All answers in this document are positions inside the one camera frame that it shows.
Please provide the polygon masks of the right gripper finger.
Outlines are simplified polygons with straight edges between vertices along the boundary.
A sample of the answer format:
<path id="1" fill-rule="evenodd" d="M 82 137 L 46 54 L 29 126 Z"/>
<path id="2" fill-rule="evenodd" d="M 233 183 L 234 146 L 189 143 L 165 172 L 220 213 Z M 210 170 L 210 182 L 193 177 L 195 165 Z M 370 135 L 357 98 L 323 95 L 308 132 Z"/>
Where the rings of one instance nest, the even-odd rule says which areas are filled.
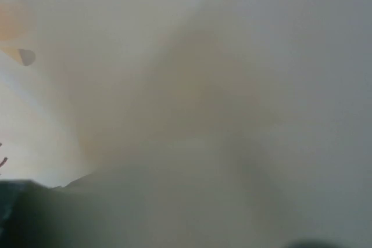
<path id="1" fill-rule="evenodd" d="M 1 181 L 1 247 L 63 247 L 55 197 L 33 181 Z"/>

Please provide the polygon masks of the banana print plastic bag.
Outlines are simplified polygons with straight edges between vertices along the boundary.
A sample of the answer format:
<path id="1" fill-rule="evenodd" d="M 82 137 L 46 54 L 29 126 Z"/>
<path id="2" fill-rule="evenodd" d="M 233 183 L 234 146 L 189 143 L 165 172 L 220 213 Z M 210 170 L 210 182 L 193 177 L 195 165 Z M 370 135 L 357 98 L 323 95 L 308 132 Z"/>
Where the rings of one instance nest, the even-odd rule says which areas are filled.
<path id="1" fill-rule="evenodd" d="M 371 0 L 1 0 L 1 181 L 63 247 L 370 247 Z"/>

